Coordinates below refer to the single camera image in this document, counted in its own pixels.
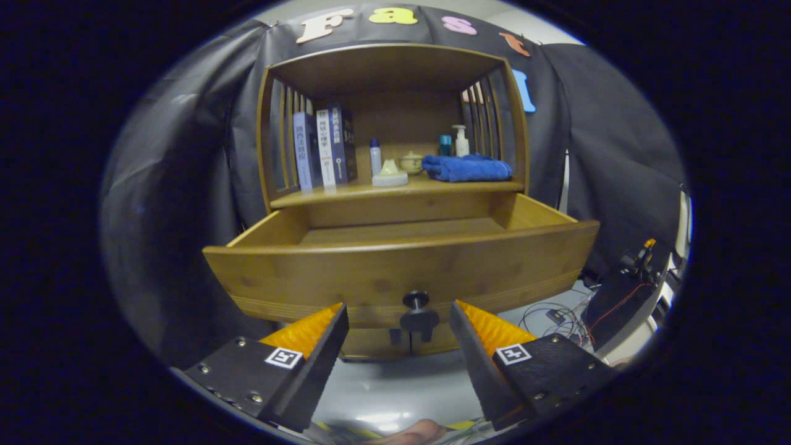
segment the blue letter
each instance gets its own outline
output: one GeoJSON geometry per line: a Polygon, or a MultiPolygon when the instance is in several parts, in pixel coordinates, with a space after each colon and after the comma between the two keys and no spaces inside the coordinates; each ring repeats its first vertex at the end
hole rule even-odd
{"type": "Polygon", "coordinates": [[[524,112],[536,112],[536,106],[530,102],[530,93],[528,93],[528,76],[519,71],[514,70],[511,68],[513,72],[513,77],[517,80],[517,86],[519,87],[519,94],[522,96],[522,107],[524,108],[524,112]]]}

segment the wooden cabinet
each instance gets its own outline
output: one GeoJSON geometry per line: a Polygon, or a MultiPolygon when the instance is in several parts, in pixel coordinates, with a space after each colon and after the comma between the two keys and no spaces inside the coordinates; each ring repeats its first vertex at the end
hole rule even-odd
{"type": "Polygon", "coordinates": [[[268,67],[259,95],[259,171],[268,216],[203,252],[248,315],[291,322],[348,305],[347,357],[410,353],[391,329],[409,291],[428,291],[441,324],[412,353],[456,347],[449,307],[463,299],[500,312],[568,290],[599,223],[578,222],[526,196],[527,128],[506,59],[457,48],[378,44],[341,48],[268,67]],[[358,179],[301,191],[291,116],[339,102],[354,115],[358,179]],[[473,152],[512,166],[504,182],[371,185],[368,140],[382,158],[437,154],[438,138],[467,124],[473,152]]]}

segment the blue towel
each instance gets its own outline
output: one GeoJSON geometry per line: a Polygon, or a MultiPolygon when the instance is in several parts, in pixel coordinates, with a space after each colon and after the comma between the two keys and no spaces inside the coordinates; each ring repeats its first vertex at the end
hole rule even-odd
{"type": "Polygon", "coordinates": [[[429,177],[445,182],[507,181],[511,166],[481,154],[456,156],[425,156],[423,169],[429,177]]]}

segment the drawer handle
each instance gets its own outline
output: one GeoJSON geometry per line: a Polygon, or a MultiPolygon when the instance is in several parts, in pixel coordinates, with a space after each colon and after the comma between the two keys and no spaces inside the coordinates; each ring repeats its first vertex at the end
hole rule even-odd
{"type": "Polygon", "coordinates": [[[404,306],[410,308],[401,316],[401,329],[410,333],[420,333],[423,343],[431,341],[431,333],[440,324],[440,316],[433,310],[423,309],[429,303],[429,294],[425,291],[412,291],[403,297],[404,306]]]}

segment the book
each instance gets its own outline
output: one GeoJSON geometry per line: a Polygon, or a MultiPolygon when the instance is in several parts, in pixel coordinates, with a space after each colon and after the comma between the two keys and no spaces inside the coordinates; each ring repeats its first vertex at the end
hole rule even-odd
{"type": "Polygon", "coordinates": [[[335,169],[332,162],[332,143],[330,134],[330,110],[323,109],[316,112],[316,126],[318,127],[319,159],[321,163],[321,178],[324,187],[335,187],[335,169]]]}
{"type": "Polygon", "coordinates": [[[306,112],[295,112],[293,130],[294,157],[297,159],[300,190],[318,187],[321,184],[321,160],[316,120],[306,112]]]}
{"type": "Polygon", "coordinates": [[[354,149],[354,126],[351,111],[340,105],[330,106],[332,160],[335,183],[348,184],[357,179],[357,153],[354,149]]]}

